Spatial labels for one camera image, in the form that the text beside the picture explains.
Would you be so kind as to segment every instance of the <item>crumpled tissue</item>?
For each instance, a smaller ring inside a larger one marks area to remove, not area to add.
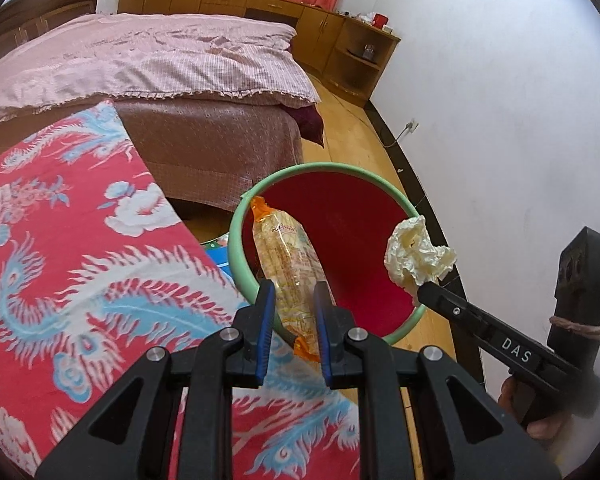
[[[453,269],[456,252],[445,246],[435,247],[429,238],[424,216],[400,222],[386,245],[384,266],[391,281],[413,297],[418,306],[418,287],[437,283]]]

